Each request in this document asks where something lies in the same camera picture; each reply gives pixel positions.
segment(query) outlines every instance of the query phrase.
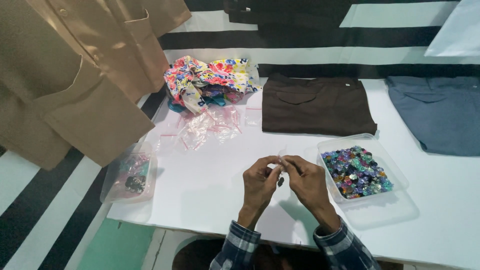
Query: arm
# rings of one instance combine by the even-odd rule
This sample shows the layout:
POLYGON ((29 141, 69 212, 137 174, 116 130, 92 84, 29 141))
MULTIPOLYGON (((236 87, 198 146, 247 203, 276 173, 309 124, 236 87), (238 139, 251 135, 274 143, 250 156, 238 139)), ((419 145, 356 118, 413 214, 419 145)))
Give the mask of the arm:
POLYGON ((239 218, 237 222, 232 221, 222 250, 210 264, 210 270, 244 270, 250 266, 260 241, 260 233, 253 230, 272 199, 281 173, 281 166, 272 170, 267 165, 277 161, 277 156, 261 158, 243 173, 245 190, 239 218))
POLYGON ((282 163, 290 176, 290 188, 320 224, 313 239, 324 251, 330 268, 381 270, 368 249, 337 216, 328 199, 325 170, 299 156, 284 156, 282 163))

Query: pile of buttons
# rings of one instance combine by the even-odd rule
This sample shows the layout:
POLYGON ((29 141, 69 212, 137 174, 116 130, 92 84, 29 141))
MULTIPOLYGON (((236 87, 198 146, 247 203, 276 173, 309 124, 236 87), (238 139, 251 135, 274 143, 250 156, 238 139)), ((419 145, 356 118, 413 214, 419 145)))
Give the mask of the pile of buttons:
POLYGON ((353 199, 392 191, 383 168, 372 158, 372 153, 354 146, 321 154, 335 185, 343 197, 353 199))
POLYGON ((129 176, 125 182, 125 190, 140 194, 145 190, 145 181, 145 175, 129 176))

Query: shirt cuff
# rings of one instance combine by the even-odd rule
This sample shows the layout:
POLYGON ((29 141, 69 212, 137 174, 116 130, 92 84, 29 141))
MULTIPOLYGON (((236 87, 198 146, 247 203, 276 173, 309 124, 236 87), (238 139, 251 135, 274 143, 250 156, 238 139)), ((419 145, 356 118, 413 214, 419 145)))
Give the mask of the shirt cuff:
POLYGON ((317 243, 318 246, 321 247, 328 247, 328 246, 333 246, 336 245, 342 241, 350 241, 352 240, 352 237, 347 238, 348 234, 352 234, 343 219, 339 216, 340 219, 340 228, 338 230, 330 235, 324 235, 322 232, 322 227, 318 226, 315 229, 315 232, 313 233, 313 239, 317 243))
POLYGON ((230 230, 227 234, 227 239, 232 242, 232 244, 240 248, 240 245, 244 245, 246 243, 255 245, 256 247, 260 242, 260 236, 262 236, 261 233, 250 231, 235 221, 232 221, 230 224, 230 230))

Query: teal floor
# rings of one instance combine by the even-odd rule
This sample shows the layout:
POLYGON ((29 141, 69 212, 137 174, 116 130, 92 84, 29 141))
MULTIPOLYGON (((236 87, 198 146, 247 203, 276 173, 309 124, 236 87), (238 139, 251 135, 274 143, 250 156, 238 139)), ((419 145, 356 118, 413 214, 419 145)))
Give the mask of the teal floor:
POLYGON ((104 219, 78 270, 140 270, 155 227, 104 219))

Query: person's left hand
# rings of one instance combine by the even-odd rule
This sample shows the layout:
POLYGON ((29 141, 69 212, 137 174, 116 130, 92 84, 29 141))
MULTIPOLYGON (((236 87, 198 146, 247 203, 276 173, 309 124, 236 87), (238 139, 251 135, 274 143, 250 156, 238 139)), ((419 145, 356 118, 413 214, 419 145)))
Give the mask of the person's left hand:
POLYGON ((267 167, 271 163, 279 163, 278 156, 258 159, 243 173, 245 194, 237 223, 251 231, 255 229, 258 219, 270 203, 276 190, 276 182, 282 172, 282 166, 274 169, 267 167))

